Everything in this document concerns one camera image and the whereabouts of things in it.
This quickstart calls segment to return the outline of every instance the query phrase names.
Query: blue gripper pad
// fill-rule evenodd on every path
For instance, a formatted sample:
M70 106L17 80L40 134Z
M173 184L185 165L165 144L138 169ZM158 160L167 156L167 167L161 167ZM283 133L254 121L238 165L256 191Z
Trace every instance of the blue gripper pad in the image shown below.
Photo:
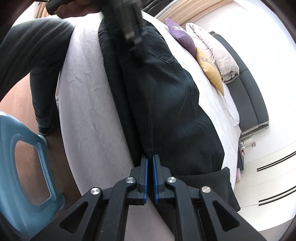
M155 163L155 157L153 156L153 184L154 184L154 197L155 197L155 203L158 203L158 179L157 179L157 171L156 171L156 163Z
M148 159L145 161L145 180L144 180L144 203L147 203L147 187L148 187Z

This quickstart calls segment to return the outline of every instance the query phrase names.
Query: chair backrest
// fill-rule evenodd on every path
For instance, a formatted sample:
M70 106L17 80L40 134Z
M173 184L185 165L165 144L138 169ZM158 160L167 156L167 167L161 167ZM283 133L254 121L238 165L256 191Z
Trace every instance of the chair backrest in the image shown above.
M26 142L37 149L50 197L41 205L26 197L17 174L15 146ZM47 226L55 213L65 206L65 199L51 178L46 163L47 141L16 118L0 111L0 212L10 224L28 238Z

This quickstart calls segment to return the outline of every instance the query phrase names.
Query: white bed sheet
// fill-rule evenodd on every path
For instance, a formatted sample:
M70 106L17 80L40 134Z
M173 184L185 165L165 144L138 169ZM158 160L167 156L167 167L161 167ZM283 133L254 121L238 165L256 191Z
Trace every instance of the white bed sheet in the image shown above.
M216 91L196 60L177 43L163 23L146 13L143 17L158 29L177 61L192 75L200 91L200 106L212 120L224 148L222 168L230 169L234 187L238 148L234 119L238 113L235 116L232 111L230 115L232 98L223 98ZM101 19L99 13L71 21L75 29L59 80L63 141L82 195L94 186L102 189L113 186L127 177L133 167L104 70L97 35ZM125 240L173 241L174 237L149 201L144 207L130 207Z

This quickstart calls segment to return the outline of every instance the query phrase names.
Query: yellow pillow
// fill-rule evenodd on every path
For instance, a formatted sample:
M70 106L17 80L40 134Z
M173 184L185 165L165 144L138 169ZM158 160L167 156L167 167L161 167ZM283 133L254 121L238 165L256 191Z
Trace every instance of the yellow pillow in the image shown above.
M196 48L196 59L211 84L224 96L222 79L215 64L199 48Z

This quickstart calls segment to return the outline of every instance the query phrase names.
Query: person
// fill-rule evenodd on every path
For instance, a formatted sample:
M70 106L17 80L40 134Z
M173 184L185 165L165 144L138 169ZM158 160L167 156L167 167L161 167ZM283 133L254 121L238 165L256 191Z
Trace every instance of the person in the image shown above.
M30 72L39 133L59 123L55 91L74 26L63 19L34 19L13 26L0 45L0 100Z

